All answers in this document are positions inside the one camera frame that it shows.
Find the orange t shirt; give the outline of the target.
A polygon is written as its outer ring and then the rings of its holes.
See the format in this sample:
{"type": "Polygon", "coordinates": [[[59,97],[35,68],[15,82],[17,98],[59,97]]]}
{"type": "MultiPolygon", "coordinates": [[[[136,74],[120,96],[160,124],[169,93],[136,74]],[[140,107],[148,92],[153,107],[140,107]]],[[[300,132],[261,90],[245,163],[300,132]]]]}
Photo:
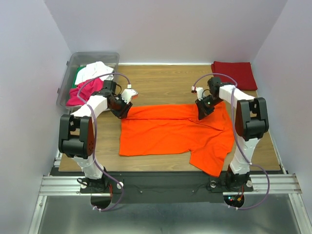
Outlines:
{"type": "Polygon", "coordinates": [[[195,104],[132,107],[121,121],[120,156],[173,155],[190,152],[189,163],[218,177],[234,134],[225,103],[198,119],[195,104]]]}

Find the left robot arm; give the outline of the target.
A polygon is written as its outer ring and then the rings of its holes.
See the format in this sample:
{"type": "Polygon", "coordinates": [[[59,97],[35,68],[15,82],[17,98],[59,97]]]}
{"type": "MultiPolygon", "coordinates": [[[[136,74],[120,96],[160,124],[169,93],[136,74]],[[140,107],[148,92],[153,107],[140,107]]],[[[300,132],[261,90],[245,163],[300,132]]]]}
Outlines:
{"type": "Polygon", "coordinates": [[[77,111],[60,118],[58,149],[83,171],[84,178],[78,179],[83,193],[103,193],[108,188],[107,171],[95,156],[96,119],[106,110],[118,119],[126,118],[133,105],[132,99],[138,95],[130,83],[117,94],[118,86],[112,80],[104,81],[103,87],[84,100],[77,111]]]}

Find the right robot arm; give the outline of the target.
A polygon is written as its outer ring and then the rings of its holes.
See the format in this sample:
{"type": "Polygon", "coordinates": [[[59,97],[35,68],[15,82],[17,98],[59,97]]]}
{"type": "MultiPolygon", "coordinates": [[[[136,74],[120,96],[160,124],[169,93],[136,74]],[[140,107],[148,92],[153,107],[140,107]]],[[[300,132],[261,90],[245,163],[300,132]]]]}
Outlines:
{"type": "Polygon", "coordinates": [[[227,189],[236,190],[252,185],[249,179],[252,157],[260,139],[269,129],[267,104],[264,98],[253,97],[239,90],[234,79],[222,82],[221,76],[221,73],[210,74],[207,82],[209,95],[205,95],[205,90],[195,84],[191,91],[197,95],[195,103],[200,120],[212,114],[222,101],[231,105],[236,150],[225,174],[224,184],[227,189]]]}

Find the pink t shirt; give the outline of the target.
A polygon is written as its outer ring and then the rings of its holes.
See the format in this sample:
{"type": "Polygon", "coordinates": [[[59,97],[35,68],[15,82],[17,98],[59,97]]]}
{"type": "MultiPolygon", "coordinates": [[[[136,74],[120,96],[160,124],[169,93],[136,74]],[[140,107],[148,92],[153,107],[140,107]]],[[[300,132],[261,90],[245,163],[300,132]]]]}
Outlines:
{"type": "MultiPolygon", "coordinates": [[[[70,89],[69,100],[66,102],[67,107],[82,106],[84,104],[84,102],[77,97],[77,94],[81,89],[81,87],[87,82],[88,81],[82,82],[79,85],[77,85],[76,88],[70,89]]],[[[92,80],[90,83],[84,86],[84,88],[80,92],[80,97],[83,100],[88,101],[91,94],[99,91],[102,87],[103,81],[100,78],[92,80]]]]}

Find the white t shirt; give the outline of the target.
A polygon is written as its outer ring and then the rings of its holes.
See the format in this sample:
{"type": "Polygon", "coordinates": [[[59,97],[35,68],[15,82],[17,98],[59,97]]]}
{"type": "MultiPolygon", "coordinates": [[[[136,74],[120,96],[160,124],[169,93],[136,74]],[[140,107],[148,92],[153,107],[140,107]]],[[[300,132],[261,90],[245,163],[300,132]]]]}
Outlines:
{"type": "Polygon", "coordinates": [[[82,72],[81,83],[104,74],[112,73],[113,71],[114,69],[112,67],[107,66],[102,61],[87,64],[82,72]]]}

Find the green t shirt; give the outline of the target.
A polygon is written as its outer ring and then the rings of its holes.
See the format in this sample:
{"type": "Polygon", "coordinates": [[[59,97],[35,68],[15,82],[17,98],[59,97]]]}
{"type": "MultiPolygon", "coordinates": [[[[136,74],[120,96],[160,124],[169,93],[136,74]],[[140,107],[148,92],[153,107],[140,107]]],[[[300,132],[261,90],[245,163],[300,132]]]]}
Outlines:
{"type": "Polygon", "coordinates": [[[82,82],[81,76],[82,76],[82,72],[84,71],[84,68],[85,66],[81,66],[76,70],[74,80],[71,86],[72,89],[76,88],[82,82]]]}

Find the folded dark red t shirt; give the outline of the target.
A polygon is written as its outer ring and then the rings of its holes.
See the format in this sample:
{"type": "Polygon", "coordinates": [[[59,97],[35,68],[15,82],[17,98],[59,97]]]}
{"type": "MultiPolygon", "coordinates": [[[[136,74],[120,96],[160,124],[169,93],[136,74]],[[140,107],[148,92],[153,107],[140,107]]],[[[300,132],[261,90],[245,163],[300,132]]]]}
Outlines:
{"type": "Polygon", "coordinates": [[[256,91],[258,89],[250,62],[214,61],[211,68],[213,73],[221,73],[232,77],[237,82],[237,87],[240,90],[256,91]]]}

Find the clear plastic bin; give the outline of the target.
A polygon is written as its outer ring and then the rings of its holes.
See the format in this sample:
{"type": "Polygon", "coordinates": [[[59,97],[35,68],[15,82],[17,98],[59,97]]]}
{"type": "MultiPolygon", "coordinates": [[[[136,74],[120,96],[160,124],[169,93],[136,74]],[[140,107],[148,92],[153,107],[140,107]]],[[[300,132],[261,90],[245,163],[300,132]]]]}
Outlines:
{"type": "Polygon", "coordinates": [[[66,105],[70,98],[70,90],[80,83],[92,78],[96,70],[118,70],[119,54],[117,52],[76,52],[66,63],[66,72],[60,88],[58,88],[57,106],[69,109],[66,105]]]}

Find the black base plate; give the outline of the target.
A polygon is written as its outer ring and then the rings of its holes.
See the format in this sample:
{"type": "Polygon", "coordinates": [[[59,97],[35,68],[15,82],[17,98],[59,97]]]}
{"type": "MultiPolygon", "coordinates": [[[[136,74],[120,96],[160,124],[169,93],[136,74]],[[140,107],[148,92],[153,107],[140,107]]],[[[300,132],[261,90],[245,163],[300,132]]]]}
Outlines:
{"type": "Polygon", "coordinates": [[[213,177],[203,172],[113,173],[92,180],[78,178],[80,192],[91,195],[95,206],[136,203],[222,203],[224,194],[240,196],[253,191],[249,175],[231,176],[222,172],[213,177]]]}

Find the aluminium frame rail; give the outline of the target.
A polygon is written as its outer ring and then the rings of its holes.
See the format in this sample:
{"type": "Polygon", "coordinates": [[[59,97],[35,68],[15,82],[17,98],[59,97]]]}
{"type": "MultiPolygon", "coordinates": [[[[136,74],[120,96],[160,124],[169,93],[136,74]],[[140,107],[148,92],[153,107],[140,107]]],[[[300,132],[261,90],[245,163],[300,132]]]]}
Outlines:
{"type": "Polygon", "coordinates": [[[39,189],[41,196],[53,195],[109,195],[109,192],[119,194],[122,189],[127,192],[143,194],[145,192],[182,192],[197,193],[203,189],[208,192],[224,195],[237,194],[300,194],[301,188],[296,175],[251,175],[251,187],[227,189],[220,178],[209,178],[203,174],[135,174],[121,175],[119,183],[112,182],[112,189],[107,188],[103,193],[83,193],[78,183],[78,176],[45,176],[39,189]]]}

